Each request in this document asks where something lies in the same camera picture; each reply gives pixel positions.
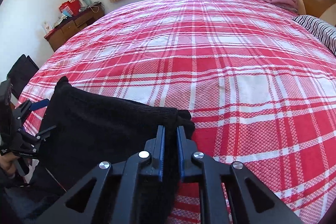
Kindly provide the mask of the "person left hand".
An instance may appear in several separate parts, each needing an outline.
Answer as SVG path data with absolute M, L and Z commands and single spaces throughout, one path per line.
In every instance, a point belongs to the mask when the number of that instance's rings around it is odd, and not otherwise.
M 13 177 L 16 173 L 16 167 L 14 162 L 18 159 L 12 152 L 7 153 L 6 155 L 0 156 L 0 166 L 5 174 L 9 177 Z

